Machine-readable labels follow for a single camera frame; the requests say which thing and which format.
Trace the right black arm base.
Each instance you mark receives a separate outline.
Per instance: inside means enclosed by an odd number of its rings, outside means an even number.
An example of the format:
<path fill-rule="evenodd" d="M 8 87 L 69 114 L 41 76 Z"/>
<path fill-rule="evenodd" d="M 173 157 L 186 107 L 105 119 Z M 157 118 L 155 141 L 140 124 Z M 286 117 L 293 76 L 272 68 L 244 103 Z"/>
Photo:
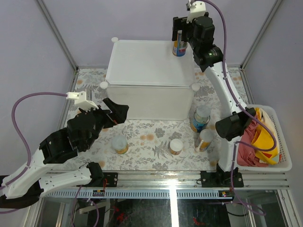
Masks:
<path fill-rule="evenodd" d="M 231 179 L 234 188 L 244 187 L 242 174 L 236 167 L 233 171 L 225 172 L 219 165 L 216 165 L 216 171 L 201 171 L 200 172 L 201 184 L 204 188 L 219 188 L 219 187 L 232 187 Z"/>

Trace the orange tall can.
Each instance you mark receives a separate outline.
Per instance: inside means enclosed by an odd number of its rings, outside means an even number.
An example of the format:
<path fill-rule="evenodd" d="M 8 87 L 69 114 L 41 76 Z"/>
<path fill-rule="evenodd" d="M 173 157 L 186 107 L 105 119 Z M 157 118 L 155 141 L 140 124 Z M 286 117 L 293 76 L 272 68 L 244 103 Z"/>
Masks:
<path fill-rule="evenodd" d="M 182 57 L 186 54 L 187 42 L 182 41 L 182 31 L 178 31 L 177 39 L 173 42 L 172 53 L 177 57 Z"/>

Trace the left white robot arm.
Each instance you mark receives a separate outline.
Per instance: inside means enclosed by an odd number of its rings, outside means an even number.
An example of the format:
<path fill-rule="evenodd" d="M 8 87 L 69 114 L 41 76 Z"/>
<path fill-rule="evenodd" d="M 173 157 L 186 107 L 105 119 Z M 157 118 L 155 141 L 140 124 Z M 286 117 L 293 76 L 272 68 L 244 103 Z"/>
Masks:
<path fill-rule="evenodd" d="M 0 197 L 2 209 L 23 209 L 38 202 L 48 193 L 73 186 L 97 187 L 104 183 L 105 177 L 100 165 L 90 162 L 75 171 L 46 176 L 46 173 L 80 152 L 88 151 L 103 129 L 124 123 L 129 106 L 103 99 L 108 107 L 101 106 L 80 110 L 68 120 L 65 128 L 50 134 L 36 150 L 30 164 L 8 176 L 1 176 L 3 195 Z"/>

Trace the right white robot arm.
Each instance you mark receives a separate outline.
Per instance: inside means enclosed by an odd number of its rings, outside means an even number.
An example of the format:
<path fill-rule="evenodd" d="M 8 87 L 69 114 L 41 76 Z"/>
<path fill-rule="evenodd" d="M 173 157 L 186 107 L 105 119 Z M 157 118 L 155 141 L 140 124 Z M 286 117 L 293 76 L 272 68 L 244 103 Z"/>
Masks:
<path fill-rule="evenodd" d="M 220 186 L 228 186 L 235 169 L 235 143 L 241 139 L 255 114 L 254 108 L 248 108 L 242 101 L 223 62 L 223 53 L 214 44 L 215 27 L 213 20 L 204 15 L 188 22 L 186 17 L 174 17 L 172 40 L 177 39 L 178 31 L 181 40 L 187 42 L 192 51 L 195 63 L 212 83 L 221 102 L 221 119 L 215 123 L 217 134 L 222 138 L 218 166 L 222 170 L 216 174 Z"/>

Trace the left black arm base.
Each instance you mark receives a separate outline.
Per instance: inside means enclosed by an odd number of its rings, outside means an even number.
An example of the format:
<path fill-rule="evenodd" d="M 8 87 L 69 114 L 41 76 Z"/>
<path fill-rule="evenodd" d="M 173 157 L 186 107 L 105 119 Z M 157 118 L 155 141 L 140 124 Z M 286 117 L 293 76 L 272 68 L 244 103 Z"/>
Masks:
<path fill-rule="evenodd" d="M 86 168 L 90 172 L 90 182 L 85 184 L 85 187 L 117 187 L 118 173 L 104 173 L 100 165 L 95 162 L 88 163 Z"/>

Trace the short orange can white lid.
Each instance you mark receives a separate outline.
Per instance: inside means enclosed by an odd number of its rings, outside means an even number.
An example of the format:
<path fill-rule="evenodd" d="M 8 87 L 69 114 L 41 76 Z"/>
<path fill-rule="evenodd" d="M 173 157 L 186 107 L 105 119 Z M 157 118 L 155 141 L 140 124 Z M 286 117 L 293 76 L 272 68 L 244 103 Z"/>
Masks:
<path fill-rule="evenodd" d="M 173 139 L 169 143 L 169 150 L 172 155 L 179 155 L 183 150 L 183 142 L 180 139 Z"/>

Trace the white plastic cube cabinet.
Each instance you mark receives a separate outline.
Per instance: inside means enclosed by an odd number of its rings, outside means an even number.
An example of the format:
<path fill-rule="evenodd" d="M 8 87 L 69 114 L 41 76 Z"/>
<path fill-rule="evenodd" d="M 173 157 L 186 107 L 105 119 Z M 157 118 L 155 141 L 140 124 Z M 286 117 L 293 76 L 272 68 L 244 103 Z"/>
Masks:
<path fill-rule="evenodd" d="M 195 83 L 193 53 L 172 53 L 171 41 L 118 40 L 105 81 L 108 98 L 128 105 L 128 119 L 182 121 L 188 117 Z"/>

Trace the tall can with spoon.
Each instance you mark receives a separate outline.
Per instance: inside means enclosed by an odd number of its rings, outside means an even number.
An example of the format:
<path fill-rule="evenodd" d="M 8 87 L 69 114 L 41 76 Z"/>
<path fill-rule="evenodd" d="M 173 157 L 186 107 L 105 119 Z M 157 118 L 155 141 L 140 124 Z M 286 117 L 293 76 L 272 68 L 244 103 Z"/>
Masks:
<path fill-rule="evenodd" d="M 208 149 L 214 139 L 214 133 L 210 129 L 201 130 L 195 142 L 195 151 L 204 152 Z"/>

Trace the blue can with clear lid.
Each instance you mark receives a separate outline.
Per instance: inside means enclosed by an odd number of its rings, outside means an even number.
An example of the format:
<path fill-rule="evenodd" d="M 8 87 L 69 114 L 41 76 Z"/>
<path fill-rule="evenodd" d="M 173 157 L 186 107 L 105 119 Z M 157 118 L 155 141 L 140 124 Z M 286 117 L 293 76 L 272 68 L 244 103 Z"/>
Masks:
<path fill-rule="evenodd" d="M 200 105 L 196 108 L 191 122 L 191 129 L 200 133 L 204 130 L 210 121 L 211 109 L 206 105 Z"/>

